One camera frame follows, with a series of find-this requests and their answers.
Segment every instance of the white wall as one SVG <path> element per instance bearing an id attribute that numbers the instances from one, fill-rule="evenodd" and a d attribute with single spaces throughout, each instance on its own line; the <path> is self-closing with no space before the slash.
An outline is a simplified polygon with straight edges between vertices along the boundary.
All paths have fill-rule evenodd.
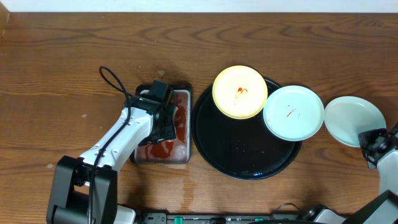
<path id="1" fill-rule="evenodd" d="M 398 0 L 0 0 L 10 12 L 398 12 Z"/>

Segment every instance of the black round tray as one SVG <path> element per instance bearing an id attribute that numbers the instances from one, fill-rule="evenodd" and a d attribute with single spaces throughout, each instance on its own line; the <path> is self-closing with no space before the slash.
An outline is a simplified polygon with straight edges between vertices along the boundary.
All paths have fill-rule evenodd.
<path id="1" fill-rule="evenodd" d="M 280 85 L 264 78 L 268 96 Z M 285 141 L 267 128 L 262 111 L 249 119 L 233 119 L 215 105 L 209 86 L 192 112 L 192 136 L 201 156 L 216 170 L 242 180 L 265 179 L 285 169 L 301 141 Z"/>

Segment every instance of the black tray rim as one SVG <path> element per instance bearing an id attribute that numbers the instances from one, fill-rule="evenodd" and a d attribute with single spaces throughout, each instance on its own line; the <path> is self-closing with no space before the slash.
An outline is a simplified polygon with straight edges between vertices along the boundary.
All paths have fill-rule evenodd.
<path id="1" fill-rule="evenodd" d="M 267 86 L 273 85 L 274 87 L 276 87 L 276 89 L 279 89 L 279 88 L 282 87 L 279 83 L 275 82 L 274 80 L 271 80 L 270 78 L 267 78 L 267 77 L 263 77 L 263 78 L 264 78 L 264 80 L 266 81 Z M 201 146 L 200 146 L 200 142 L 199 142 L 199 140 L 198 140 L 198 136 L 197 136 L 197 126 L 196 126 L 196 120 L 197 120 L 197 119 L 196 119 L 196 117 L 197 117 L 197 115 L 198 115 L 200 105 L 202 104 L 203 100 L 204 100 L 209 94 L 211 94 L 212 88 L 213 88 L 213 84 L 211 84 L 211 85 L 199 96 L 199 99 L 198 99 L 198 101 L 195 103 L 195 106 L 193 107 L 192 113 L 191 113 L 191 134 L 192 134 L 193 142 L 195 143 L 195 145 L 196 145 L 196 147 L 197 147 L 197 149 L 198 149 L 198 152 L 200 153 L 200 155 L 202 156 L 202 158 L 204 158 L 204 160 L 205 160 L 210 166 L 212 166 L 212 168 L 214 168 L 214 169 L 217 170 L 218 172 L 220 172 L 220 173 L 222 173 L 222 174 L 224 174 L 224 175 L 226 175 L 226 176 L 228 176 L 228 177 L 231 177 L 231 178 L 234 178 L 234 179 L 238 179 L 238 180 L 264 180 L 264 179 L 273 177 L 273 176 L 275 176 L 276 174 L 282 172 L 282 170 L 286 169 L 286 167 L 288 167 L 288 166 L 293 162 L 293 160 L 296 158 L 297 154 L 299 153 L 299 150 L 301 149 L 302 141 L 295 141 L 295 142 L 294 142 L 295 145 L 294 145 L 294 149 L 293 149 L 292 153 L 290 154 L 290 156 L 288 157 L 288 159 L 285 160 L 285 162 L 284 162 L 281 166 L 278 167 L 278 169 L 273 170 L 273 172 L 270 173 L 270 174 L 267 174 L 267 175 L 259 175 L 258 177 L 255 177 L 255 178 L 245 178 L 245 177 L 240 177 L 240 176 L 237 176 L 237 175 L 231 175 L 231 174 L 225 173 L 225 172 L 221 171 L 222 169 L 219 169 L 219 168 L 216 166 L 216 164 L 214 164 L 214 163 L 212 163 L 212 162 L 210 161 L 210 159 L 206 156 L 206 154 L 205 154 L 204 151 L 202 150 L 202 148 L 201 148 Z"/>

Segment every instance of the tray with red sauce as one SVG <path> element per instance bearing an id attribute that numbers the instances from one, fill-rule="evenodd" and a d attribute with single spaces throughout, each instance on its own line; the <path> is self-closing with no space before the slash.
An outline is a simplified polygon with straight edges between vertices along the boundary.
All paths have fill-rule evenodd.
<path id="1" fill-rule="evenodd" d="M 190 110 L 191 88 L 189 85 L 171 85 L 177 95 L 177 111 L 174 126 L 177 138 L 159 144 L 139 146 L 130 156 L 136 164 L 184 164 L 190 158 Z M 137 87 L 136 95 L 147 93 L 150 85 Z M 170 104 L 175 104 L 172 96 Z"/>

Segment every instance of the tabletop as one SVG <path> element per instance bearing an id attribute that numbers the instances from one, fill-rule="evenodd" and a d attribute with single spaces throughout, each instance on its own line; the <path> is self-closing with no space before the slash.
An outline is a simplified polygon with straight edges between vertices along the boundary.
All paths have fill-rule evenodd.
<path id="1" fill-rule="evenodd" d="M 0 223 L 44 223 L 53 173 L 115 123 L 123 94 L 142 83 L 189 82 L 193 103 L 224 68 L 247 65 L 283 86 L 311 88 L 326 105 L 369 100 L 398 120 L 396 14 L 12 13 L 0 45 Z M 157 71 L 164 70 L 160 76 Z M 118 202 L 170 213 L 270 213 L 292 202 L 354 213 L 378 195 L 377 170 L 325 126 L 269 179 L 214 170 L 192 147 L 184 165 L 134 165 Z"/>

